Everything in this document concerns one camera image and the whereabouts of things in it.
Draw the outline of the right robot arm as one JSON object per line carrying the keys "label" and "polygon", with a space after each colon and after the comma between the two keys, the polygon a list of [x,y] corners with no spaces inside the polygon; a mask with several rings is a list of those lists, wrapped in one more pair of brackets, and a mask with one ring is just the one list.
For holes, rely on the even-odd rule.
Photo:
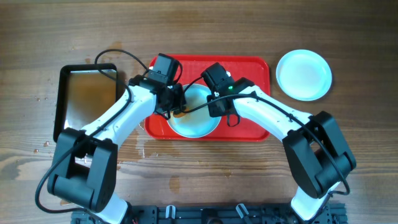
{"label": "right robot arm", "polygon": [[356,159],[335,118],[295,110],[264,93],[247,78],[233,80],[224,67],[214,63],[202,74],[211,93],[207,106],[212,117],[236,115],[248,119],[283,144],[298,189],[290,206],[303,221],[312,221],[336,189],[356,168]]}

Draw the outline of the orange green sponge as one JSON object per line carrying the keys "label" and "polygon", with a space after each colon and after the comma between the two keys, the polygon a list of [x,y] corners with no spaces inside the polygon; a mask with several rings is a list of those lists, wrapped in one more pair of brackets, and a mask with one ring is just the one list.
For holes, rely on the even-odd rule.
{"label": "orange green sponge", "polygon": [[181,112],[181,111],[174,111],[173,112],[173,117],[174,118],[181,118],[181,117],[183,117],[183,116],[185,116],[185,115],[187,115],[186,113],[183,113],[183,112]]}

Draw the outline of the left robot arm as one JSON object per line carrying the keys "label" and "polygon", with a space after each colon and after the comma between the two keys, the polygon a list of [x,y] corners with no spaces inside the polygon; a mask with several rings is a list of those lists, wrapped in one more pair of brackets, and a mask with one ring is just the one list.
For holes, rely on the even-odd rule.
{"label": "left robot arm", "polygon": [[80,130],[65,128],[57,139],[52,165],[35,193],[40,203],[43,186],[49,194],[74,203],[80,212],[101,223],[136,223],[131,204],[115,192],[118,151],[135,127],[153,114],[170,119],[184,101],[182,64],[171,56],[158,54],[152,68],[129,83],[115,82],[124,93],[99,118]]}

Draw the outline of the white plate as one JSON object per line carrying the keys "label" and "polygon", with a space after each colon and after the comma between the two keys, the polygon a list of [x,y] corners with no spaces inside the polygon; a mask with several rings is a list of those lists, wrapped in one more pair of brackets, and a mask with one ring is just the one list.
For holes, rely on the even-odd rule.
{"label": "white plate", "polygon": [[275,77],[280,89],[299,101],[322,98],[333,83],[333,74],[326,60],[305,49],[286,53],[277,64]]}
{"label": "white plate", "polygon": [[[206,97],[210,94],[208,87],[200,84],[193,84],[186,92],[184,105],[185,110],[192,110],[207,102]],[[186,138],[201,138],[213,132],[221,121],[220,117],[210,116],[208,107],[205,106],[191,113],[172,115],[167,121],[168,125],[180,136]]]}

